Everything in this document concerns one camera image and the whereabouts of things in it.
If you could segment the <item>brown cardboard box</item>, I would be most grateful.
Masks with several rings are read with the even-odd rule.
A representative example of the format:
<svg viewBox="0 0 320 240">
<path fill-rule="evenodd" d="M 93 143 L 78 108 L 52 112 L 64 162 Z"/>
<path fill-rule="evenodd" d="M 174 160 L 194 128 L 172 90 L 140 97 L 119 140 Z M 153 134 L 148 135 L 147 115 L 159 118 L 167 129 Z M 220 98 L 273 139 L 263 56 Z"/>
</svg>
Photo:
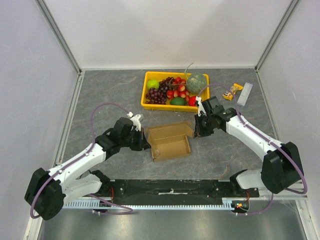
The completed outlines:
<svg viewBox="0 0 320 240">
<path fill-rule="evenodd" d="M 183 121 L 148 127 L 147 141 L 151 145 L 152 158 L 153 150 L 160 151 L 160 157 L 153 158 L 153 161 L 160 162 L 190 155 L 189 138 L 194 134 L 192 126 L 189 121 Z"/>
</svg>

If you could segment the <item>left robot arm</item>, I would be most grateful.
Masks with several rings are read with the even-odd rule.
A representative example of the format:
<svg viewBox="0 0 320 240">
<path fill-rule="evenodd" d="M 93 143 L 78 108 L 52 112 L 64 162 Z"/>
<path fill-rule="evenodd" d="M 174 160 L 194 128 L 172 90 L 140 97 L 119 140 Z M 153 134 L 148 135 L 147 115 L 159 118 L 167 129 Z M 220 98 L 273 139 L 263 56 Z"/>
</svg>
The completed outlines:
<svg viewBox="0 0 320 240">
<path fill-rule="evenodd" d="M 121 148 L 143 151 L 151 146 L 141 125 L 141 114 L 121 117 L 114 127 L 95 137 L 82 152 L 49 170 L 38 168 L 31 177 L 24 199 L 30 205 L 30 216 L 47 221 L 64 205 L 87 196 L 106 196 L 110 191 L 108 178 L 95 171 L 81 178 L 92 167 L 117 154 Z"/>
</svg>

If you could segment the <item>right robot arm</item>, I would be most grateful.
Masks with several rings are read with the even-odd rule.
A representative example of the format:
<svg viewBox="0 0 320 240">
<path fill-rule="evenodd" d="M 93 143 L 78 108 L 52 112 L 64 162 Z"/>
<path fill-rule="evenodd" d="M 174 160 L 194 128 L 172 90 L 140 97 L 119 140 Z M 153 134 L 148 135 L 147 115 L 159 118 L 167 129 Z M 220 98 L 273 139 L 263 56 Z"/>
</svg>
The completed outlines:
<svg viewBox="0 0 320 240">
<path fill-rule="evenodd" d="M 291 186 L 302 181 L 305 194 L 308 190 L 297 146 L 282 143 L 249 123 L 236 108 L 225 109 L 214 96 L 207 100 L 195 98 L 197 114 L 195 118 L 195 137 L 206 137 L 215 129 L 237 138 L 250 148 L 262 161 L 262 168 L 242 170 L 230 179 L 229 191 L 235 197 L 242 196 L 247 189 L 266 188 L 273 194 L 283 190 L 292 192 Z"/>
</svg>

